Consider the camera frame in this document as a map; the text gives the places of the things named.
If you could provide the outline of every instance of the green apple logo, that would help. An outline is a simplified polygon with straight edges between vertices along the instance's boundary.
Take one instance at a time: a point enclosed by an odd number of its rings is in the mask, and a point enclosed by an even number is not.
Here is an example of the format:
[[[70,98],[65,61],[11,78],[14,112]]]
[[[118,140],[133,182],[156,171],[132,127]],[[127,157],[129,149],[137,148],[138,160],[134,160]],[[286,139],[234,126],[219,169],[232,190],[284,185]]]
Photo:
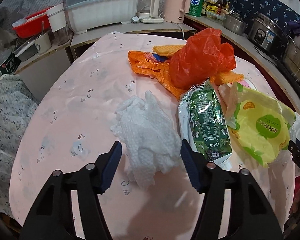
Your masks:
[[[264,136],[266,139],[272,139],[278,136],[281,130],[281,123],[278,118],[268,114],[260,117],[256,122],[256,129],[259,135]]]

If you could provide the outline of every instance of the white electric kettle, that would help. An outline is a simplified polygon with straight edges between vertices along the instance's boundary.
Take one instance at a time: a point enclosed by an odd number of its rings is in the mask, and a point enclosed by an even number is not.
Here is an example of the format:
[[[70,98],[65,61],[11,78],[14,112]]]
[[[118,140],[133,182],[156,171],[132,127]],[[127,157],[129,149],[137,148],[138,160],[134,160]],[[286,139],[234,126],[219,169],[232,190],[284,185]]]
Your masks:
[[[138,0],[137,17],[143,23],[162,23],[159,14],[160,0]]]

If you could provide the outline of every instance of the countertop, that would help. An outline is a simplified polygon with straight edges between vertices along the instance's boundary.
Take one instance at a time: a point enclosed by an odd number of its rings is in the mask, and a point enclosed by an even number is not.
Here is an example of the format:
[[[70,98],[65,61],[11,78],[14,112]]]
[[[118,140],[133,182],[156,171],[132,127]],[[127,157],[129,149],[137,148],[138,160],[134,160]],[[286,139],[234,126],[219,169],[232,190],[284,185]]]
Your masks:
[[[237,35],[222,26],[221,23],[207,19],[204,16],[195,17],[191,15],[185,15],[186,18],[193,20],[203,26],[208,28],[220,29],[222,31],[222,36],[233,42],[240,49],[246,52],[250,57],[252,57],[260,66],[262,66],[269,75],[277,82],[282,91],[286,94],[296,111],[300,114],[300,98],[286,80],[286,78],[280,73],[280,71],[266,59],[264,59],[254,48],[254,44],[247,39],[247,35]]]
[[[196,30],[186,24],[179,24],[184,32]],[[71,42],[71,48],[76,48],[84,44],[96,42],[102,36],[110,32],[120,33],[153,33],[153,32],[181,32],[177,24],[170,22],[163,23],[128,23],[128,24],[110,24],[89,30],[86,33],[75,34]]]
[[[30,65],[32,65],[33,63],[61,50],[61,49],[64,49],[64,48],[67,48],[70,46],[71,44],[71,41],[72,41],[72,37],[73,37],[73,32],[70,32],[69,33],[69,36],[70,36],[70,39],[68,42],[62,44],[62,45],[58,45],[56,40],[54,39],[52,41],[52,46],[50,49],[48,49],[46,52],[44,52],[43,54],[35,54],[33,55],[31,58],[27,59],[26,61],[22,61],[20,63],[20,65],[18,66],[17,70],[15,71],[14,74],[19,74],[21,71],[23,71],[24,69],[26,69],[27,67],[29,67]]]

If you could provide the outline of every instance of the blue logo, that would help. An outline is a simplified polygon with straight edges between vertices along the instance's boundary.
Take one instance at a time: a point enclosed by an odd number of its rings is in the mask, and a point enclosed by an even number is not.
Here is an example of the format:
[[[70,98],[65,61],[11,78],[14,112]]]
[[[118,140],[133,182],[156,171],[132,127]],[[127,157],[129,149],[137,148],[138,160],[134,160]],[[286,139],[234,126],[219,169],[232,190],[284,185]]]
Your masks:
[[[199,5],[200,0],[191,0],[191,4]]]

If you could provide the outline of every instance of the navy blue patterned fabric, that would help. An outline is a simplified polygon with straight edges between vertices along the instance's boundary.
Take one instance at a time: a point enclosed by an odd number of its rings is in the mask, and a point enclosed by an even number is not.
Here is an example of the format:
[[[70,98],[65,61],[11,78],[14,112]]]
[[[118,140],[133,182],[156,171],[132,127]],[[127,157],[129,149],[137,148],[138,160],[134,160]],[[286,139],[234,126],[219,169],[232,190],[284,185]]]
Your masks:
[[[288,22],[300,21],[300,15],[279,0],[223,0],[229,1],[230,9],[241,14],[248,24],[246,33],[249,33],[253,24],[253,16],[262,13],[285,29]]]

